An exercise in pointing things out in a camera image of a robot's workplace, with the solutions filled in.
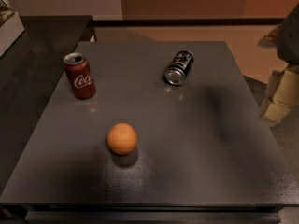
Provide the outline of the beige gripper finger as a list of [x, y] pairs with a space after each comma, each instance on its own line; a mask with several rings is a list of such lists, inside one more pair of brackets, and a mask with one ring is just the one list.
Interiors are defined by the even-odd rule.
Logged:
[[281, 72], [274, 70], [268, 80], [261, 104], [261, 116], [280, 123], [298, 104], [299, 66], [289, 64]]

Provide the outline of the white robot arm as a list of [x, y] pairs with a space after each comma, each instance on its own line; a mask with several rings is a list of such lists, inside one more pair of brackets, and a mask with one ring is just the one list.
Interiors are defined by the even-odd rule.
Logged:
[[299, 4], [260, 42], [269, 43], [276, 46], [278, 58], [287, 67], [272, 72], [261, 104], [261, 117], [280, 123], [299, 104]]

